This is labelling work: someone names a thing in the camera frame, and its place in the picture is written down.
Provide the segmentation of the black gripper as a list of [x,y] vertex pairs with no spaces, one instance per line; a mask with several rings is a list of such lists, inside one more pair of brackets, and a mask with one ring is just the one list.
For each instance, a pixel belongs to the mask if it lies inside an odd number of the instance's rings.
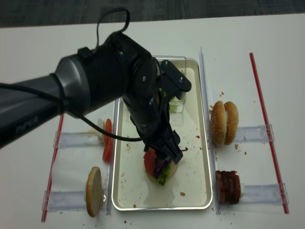
[[163,84],[161,78],[149,86],[143,82],[135,83],[122,98],[145,144],[144,152],[149,153],[152,148],[159,160],[177,164],[183,157],[178,146],[180,137],[170,125],[169,105],[164,91],[159,90],[160,84]]

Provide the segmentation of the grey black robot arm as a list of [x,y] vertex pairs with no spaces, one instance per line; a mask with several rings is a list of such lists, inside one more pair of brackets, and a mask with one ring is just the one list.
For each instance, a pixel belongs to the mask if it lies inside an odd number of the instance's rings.
[[113,33],[96,50],[81,48],[60,60],[55,73],[0,85],[0,145],[68,113],[88,113],[122,98],[138,140],[161,160],[178,163],[180,138],[169,123],[169,101],[191,89],[191,83],[169,60],[157,61],[123,33]]

